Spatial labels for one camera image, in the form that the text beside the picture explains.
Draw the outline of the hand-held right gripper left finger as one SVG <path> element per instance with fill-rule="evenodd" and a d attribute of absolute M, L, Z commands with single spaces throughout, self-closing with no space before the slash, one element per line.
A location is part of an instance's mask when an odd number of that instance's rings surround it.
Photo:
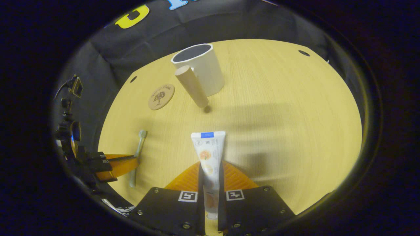
<path fill-rule="evenodd" d="M 165 188 L 152 187 L 128 219 L 166 236 L 204 236 L 204 177 L 199 162 Z"/>

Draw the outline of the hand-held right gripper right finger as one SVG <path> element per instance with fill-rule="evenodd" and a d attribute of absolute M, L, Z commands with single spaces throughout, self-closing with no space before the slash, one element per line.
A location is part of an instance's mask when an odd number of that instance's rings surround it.
<path fill-rule="evenodd" d="M 258 186 L 238 168 L 220 165 L 219 231 L 224 235 L 270 235 L 296 217 L 269 185 Z"/>

